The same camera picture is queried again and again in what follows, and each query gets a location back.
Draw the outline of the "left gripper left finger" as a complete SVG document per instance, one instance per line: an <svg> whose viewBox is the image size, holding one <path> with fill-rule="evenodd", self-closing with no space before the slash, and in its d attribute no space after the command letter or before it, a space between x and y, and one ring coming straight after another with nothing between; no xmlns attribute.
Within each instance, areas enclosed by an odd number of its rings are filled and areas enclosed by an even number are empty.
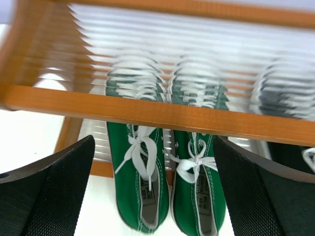
<svg viewBox="0 0 315 236"><path fill-rule="evenodd" d="M88 135L69 147L0 175L2 236L72 236L95 153Z"/></svg>

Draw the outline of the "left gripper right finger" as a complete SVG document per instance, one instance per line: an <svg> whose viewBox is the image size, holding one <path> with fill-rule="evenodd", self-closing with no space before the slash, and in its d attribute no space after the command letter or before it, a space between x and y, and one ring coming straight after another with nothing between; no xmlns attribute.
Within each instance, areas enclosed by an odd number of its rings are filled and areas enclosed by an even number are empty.
<svg viewBox="0 0 315 236"><path fill-rule="evenodd" d="M237 236L312 236L315 174L250 152L217 136L213 145Z"/></svg>

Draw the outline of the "green sneaker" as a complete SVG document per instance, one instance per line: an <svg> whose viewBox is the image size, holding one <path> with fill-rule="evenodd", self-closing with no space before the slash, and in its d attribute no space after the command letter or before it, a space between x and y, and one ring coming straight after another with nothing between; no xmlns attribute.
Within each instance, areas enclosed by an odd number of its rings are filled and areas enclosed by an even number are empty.
<svg viewBox="0 0 315 236"><path fill-rule="evenodd" d="M153 55L132 49L115 56L108 73L108 96L165 101L164 80ZM163 131L134 124L107 123L121 219L132 229L154 233L165 220L169 190L165 174Z"/></svg>
<svg viewBox="0 0 315 236"><path fill-rule="evenodd" d="M219 63L189 54L180 57L170 80L170 103L227 110ZM176 173L171 211L188 236L217 236L224 222L226 202L213 152L215 135L174 132Z"/></svg>

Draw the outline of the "black sneaker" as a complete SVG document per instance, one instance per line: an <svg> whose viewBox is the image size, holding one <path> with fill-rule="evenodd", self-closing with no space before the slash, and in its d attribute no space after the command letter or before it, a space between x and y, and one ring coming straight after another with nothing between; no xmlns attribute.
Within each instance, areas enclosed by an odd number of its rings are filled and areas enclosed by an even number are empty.
<svg viewBox="0 0 315 236"><path fill-rule="evenodd" d="M273 59L256 77L250 110L259 115L315 119L315 63L305 59ZM314 147L260 141L262 156L314 174Z"/></svg>

